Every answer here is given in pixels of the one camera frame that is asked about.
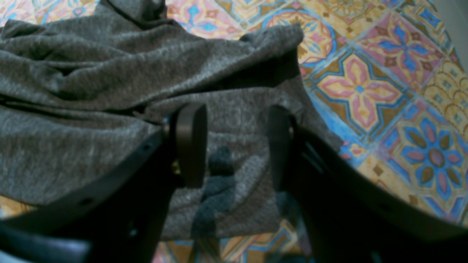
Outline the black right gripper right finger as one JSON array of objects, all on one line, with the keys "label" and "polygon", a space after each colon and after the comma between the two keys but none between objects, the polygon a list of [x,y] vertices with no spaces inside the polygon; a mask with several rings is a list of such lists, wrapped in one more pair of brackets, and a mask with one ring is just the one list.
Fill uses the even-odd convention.
[{"label": "black right gripper right finger", "polygon": [[467,229],[375,186],[282,106],[269,108],[275,190],[297,202],[318,263],[466,263]]}]

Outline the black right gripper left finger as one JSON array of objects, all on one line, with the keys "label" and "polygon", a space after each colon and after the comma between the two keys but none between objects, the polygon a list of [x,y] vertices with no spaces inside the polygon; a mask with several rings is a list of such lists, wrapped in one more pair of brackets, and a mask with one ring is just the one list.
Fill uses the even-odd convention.
[{"label": "black right gripper left finger", "polygon": [[1,221],[1,262],[150,263],[179,187],[201,188],[208,114],[187,103],[107,175]]}]

